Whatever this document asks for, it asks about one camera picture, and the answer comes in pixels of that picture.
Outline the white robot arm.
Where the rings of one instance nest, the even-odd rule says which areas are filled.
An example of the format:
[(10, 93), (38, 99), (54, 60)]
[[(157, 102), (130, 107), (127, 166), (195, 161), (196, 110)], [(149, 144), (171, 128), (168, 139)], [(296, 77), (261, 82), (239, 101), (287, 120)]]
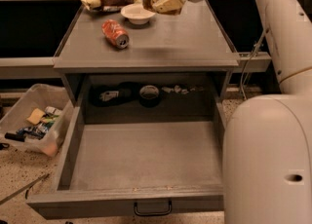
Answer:
[(312, 24), (297, 0), (255, 2), (281, 91), (228, 121), (224, 223), (312, 224)]

